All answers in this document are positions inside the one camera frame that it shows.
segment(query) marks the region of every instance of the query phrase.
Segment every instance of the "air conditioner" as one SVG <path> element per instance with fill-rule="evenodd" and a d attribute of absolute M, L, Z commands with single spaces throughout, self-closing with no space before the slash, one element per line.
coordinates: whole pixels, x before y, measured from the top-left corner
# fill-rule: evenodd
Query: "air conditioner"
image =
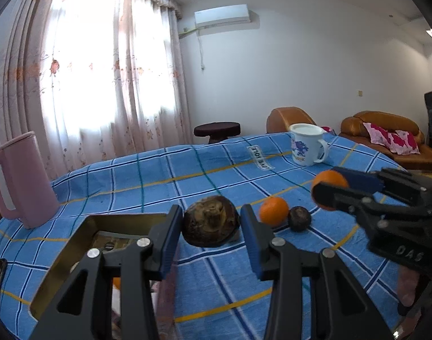
<path fill-rule="evenodd" d="M 194 13 L 196 27 L 214 27 L 224 24 L 250 23 L 247 5 L 215 7 Z"/>

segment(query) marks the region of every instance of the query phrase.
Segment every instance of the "cable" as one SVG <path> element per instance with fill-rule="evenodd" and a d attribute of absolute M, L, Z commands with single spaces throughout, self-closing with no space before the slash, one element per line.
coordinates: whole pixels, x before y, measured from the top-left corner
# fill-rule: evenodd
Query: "cable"
<path fill-rule="evenodd" d="M 200 68 L 205 70 L 205 65 L 203 63 L 203 46 L 202 46 L 202 37 L 200 35 L 200 30 L 197 31 L 197 40 L 199 41 L 199 51 L 200 51 Z"/>

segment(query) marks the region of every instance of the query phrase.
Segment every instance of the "tangerine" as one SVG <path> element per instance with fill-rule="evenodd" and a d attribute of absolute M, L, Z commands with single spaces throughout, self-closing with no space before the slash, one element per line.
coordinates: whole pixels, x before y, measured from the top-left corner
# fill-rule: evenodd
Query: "tangerine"
<path fill-rule="evenodd" d="M 120 290 L 120 285 L 121 285 L 120 277 L 112 278 L 112 283 L 118 290 Z"/>
<path fill-rule="evenodd" d="M 258 214 L 261 222 L 276 227 L 287 218 L 288 204 L 281 197 L 268 197 L 260 206 Z"/>
<path fill-rule="evenodd" d="M 349 187 L 348 181 L 345 179 L 345 177 L 341 173 L 339 173 L 339 172 L 337 172 L 335 170 L 325 170 L 325 171 L 322 171 L 319 174 L 317 174 L 315 176 L 314 180 L 312 181 L 312 186 L 310 188 L 310 193 L 311 193 L 312 199 L 316 203 L 316 205 L 318 207 L 320 207 L 321 209 L 324 209 L 326 211 L 335 211 L 335 209 L 333 209 L 332 207 L 323 206 L 322 204 L 318 204 L 315 201 L 315 199 L 313 198 L 313 193 L 312 193 L 313 187 L 315 185 L 317 185 L 318 183 L 322 182 L 322 181 L 323 182 L 327 182 L 328 184 L 335 185 L 335 186 L 338 186 L 338 187 L 343 187 L 343 188 L 348 188 Z"/>

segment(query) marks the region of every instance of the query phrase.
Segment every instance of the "dark round fruit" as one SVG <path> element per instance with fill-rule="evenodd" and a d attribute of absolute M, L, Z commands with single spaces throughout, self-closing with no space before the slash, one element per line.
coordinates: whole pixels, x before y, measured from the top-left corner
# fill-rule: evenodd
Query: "dark round fruit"
<path fill-rule="evenodd" d="M 292 231 L 304 231 L 312 223 L 309 211 L 301 206 L 290 209 L 288 213 L 288 225 Z"/>
<path fill-rule="evenodd" d="M 203 198 L 186 210 L 181 233 L 196 247 L 219 247 L 239 228 L 239 215 L 233 203 L 221 195 Z"/>

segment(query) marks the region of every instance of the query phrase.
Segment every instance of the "dark round stool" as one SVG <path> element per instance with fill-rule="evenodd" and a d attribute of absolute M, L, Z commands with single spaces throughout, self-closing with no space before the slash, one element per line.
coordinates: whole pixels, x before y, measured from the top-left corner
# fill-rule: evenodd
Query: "dark round stool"
<path fill-rule="evenodd" d="M 209 123 L 196 126 L 194 135 L 196 137 L 208 137 L 208 144 L 225 141 L 228 137 L 235 137 L 241 133 L 241 127 L 238 123 L 222 122 Z"/>

